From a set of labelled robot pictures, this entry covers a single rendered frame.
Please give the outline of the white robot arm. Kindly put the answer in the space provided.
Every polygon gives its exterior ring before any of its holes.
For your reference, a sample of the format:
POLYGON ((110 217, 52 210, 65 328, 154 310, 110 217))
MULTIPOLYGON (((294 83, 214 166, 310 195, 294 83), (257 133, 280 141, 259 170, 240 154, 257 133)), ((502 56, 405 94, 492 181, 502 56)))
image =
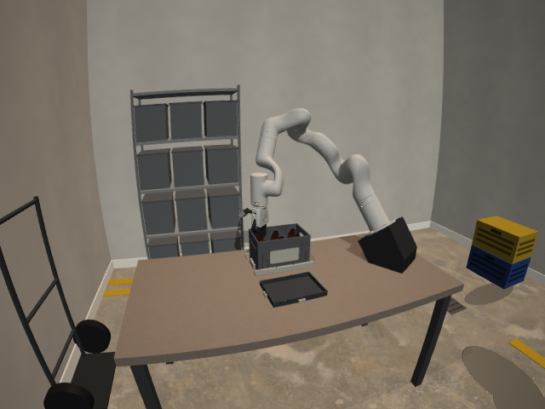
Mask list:
POLYGON ((268 205, 268 196, 278 197, 282 193, 284 176, 282 170, 273 161, 273 156, 278 134, 287 130, 291 139, 307 144, 317 151, 325 159, 339 182, 343 184, 353 182, 353 198, 370 230, 365 236, 396 222, 395 219, 388 220, 376 197, 370 184, 370 167, 366 159, 359 154, 354 154, 344 161, 338 154, 336 145, 327 136, 306 129, 310 121, 311 114, 304 108, 296 108, 265 120, 261 128, 255 161, 260 167, 272 171, 274 179, 269 181, 266 173, 250 175, 251 205, 264 207, 268 205), (294 127, 294 125, 298 126, 294 127))

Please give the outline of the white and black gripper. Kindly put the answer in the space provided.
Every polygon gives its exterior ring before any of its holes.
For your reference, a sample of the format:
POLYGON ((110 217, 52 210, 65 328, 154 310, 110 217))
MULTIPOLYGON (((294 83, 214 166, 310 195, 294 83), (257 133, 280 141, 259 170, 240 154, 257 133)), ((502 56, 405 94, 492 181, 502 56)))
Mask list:
POLYGON ((261 228, 261 233, 267 235, 267 223, 268 223, 268 208, 267 205, 264 207, 254 207, 252 205, 252 227, 251 229, 254 232, 256 239, 260 239, 259 230, 261 228), (264 208, 266 207, 266 208, 264 208), (257 226, 256 226, 257 225, 257 226), (257 229, 256 229, 257 228, 257 229))

